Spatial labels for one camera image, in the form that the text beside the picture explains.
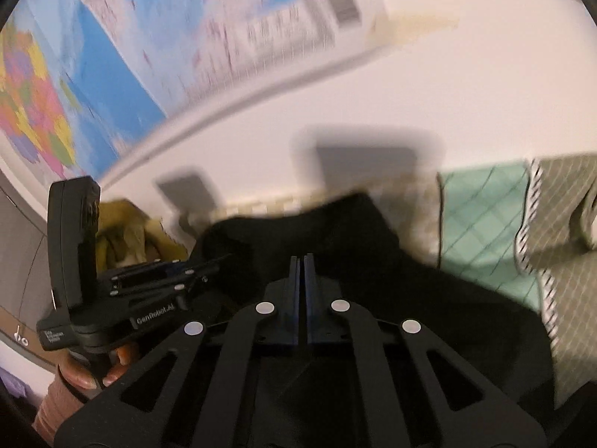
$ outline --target black fabric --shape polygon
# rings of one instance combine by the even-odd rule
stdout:
[[[24,414],[0,380],[0,446],[10,448],[48,448],[31,427]]]
[[[287,276],[292,255],[309,252],[315,255],[317,273],[337,280],[344,298],[380,320],[397,324],[406,318],[419,320],[535,419],[546,422],[553,415],[550,344],[539,316],[497,293],[418,263],[401,250],[398,237],[367,195],[346,197],[293,217],[217,223],[199,238],[193,255],[235,256],[244,280],[226,293],[241,306],[260,300],[265,285]],[[321,361],[285,365],[284,370],[293,374],[280,382],[285,393],[275,397],[293,389],[306,392],[321,376],[332,392],[334,370],[326,365]],[[321,405],[325,403],[320,400],[312,413],[324,416]],[[269,412],[278,416],[279,409],[276,404]],[[296,419],[295,413],[284,416],[288,433],[295,433],[282,437],[285,444],[277,441],[272,446],[310,446],[301,442],[304,432],[296,434],[309,420]],[[320,423],[319,429],[328,424]]]
[[[597,446],[597,383],[581,387],[560,407],[546,430],[550,448]]]

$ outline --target world map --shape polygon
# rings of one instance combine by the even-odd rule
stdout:
[[[0,128],[48,186],[103,174],[166,118],[321,36],[304,0],[20,0]]]

